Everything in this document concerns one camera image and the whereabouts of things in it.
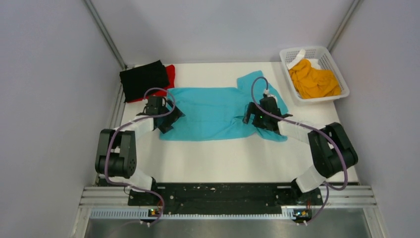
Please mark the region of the cyan t-shirt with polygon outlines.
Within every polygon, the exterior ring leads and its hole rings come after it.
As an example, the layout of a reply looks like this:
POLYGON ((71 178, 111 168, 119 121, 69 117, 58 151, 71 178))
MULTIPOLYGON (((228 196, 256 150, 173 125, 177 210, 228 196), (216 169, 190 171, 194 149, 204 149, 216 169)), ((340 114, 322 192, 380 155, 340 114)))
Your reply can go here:
POLYGON ((243 123, 248 104, 259 100, 265 89, 277 98, 282 113, 288 108, 280 94, 263 80, 258 70, 237 79, 236 87, 172 88, 177 108, 184 113, 167 133, 159 138, 164 141, 211 141, 246 138, 253 134, 275 142, 284 142, 286 136, 243 123))

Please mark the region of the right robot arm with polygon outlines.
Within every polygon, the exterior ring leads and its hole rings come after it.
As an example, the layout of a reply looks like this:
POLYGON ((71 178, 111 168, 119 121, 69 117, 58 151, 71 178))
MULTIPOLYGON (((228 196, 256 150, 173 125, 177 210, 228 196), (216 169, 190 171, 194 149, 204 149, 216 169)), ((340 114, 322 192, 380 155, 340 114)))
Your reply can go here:
POLYGON ((272 95, 264 95, 258 103, 248 103, 243 123, 250 122, 256 128, 309 145, 313 164, 292 180, 290 188, 292 201, 304 204, 328 178, 357 164, 358 156, 340 123, 333 122, 318 129, 291 121, 289 117, 289 114, 281 113, 272 95))

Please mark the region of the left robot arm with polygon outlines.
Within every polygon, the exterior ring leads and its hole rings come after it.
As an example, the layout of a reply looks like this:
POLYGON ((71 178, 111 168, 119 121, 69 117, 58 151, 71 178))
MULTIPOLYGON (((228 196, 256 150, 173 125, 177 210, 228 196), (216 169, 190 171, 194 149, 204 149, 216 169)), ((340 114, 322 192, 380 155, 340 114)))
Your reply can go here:
POLYGON ((105 176, 108 183, 140 192, 147 205, 164 200, 156 189, 156 180, 137 168, 137 142, 146 134, 159 130, 167 133, 173 129, 184 113, 177 107, 173 96, 150 96, 142 112, 120 127, 100 132, 95 170, 105 176))

